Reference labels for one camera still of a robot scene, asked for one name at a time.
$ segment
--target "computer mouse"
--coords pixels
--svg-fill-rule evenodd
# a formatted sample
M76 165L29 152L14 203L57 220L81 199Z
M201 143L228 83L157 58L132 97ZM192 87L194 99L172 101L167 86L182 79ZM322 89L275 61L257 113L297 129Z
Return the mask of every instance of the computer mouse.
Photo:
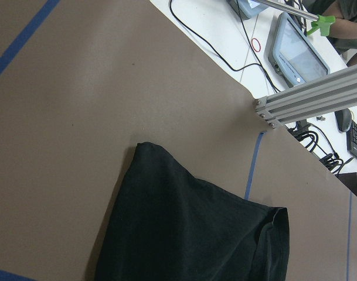
M349 109L335 111L337 127L339 131L346 133L352 125L352 114Z

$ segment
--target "person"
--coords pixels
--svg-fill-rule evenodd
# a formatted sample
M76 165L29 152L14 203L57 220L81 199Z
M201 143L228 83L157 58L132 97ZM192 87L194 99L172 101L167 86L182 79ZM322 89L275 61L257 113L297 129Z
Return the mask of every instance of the person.
M310 13L335 16L328 39L338 53L357 49L357 0L316 0L307 6ZM348 66L357 64L357 53Z

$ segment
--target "blue line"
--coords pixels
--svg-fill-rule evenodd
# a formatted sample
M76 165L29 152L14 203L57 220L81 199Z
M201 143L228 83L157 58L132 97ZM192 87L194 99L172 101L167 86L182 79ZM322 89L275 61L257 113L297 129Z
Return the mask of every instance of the blue line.
M255 164L256 164L256 159L258 157L258 152L259 152L259 147L261 143L261 139L263 135L267 131L263 131L259 134L256 144L255 144L255 149L254 149L254 155L253 155L253 160L251 161L251 167L250 167L250 172L249 172L249 179L247 180L247 186L246 186L246 191L244 192L244 199L248 200L250 197L250 192L251 192L251 185L253 184L253 177L254 177L254 171L255 171Z
M0 75L60 0L48 0L0 57Z
M33 280L0 270L0 281L33 281Z
M351 225L352 225L352 192L349 197L349 220L348 220L348 251L346 253L346 281L349 281L349 265L350 265L350 240L351 240Z

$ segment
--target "white label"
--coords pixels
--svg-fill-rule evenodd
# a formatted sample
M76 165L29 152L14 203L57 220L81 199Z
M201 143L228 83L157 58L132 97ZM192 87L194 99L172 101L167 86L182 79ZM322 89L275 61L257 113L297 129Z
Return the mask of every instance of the white label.
M247 0L247 1L252 9L254 9L255 7L258 7L260 5L260 3L254 2L252 0Z

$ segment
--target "green clamp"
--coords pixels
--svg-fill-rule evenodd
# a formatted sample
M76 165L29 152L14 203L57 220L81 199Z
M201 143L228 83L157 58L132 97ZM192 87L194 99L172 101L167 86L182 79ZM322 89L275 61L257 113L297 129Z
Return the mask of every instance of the green clamp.
M318 17L319 19L316 22L311 22L312 29L307 32L307 36L313 34L318 29L320 29L321 36L328 36L331 25L336 22L335 16L318 15Z

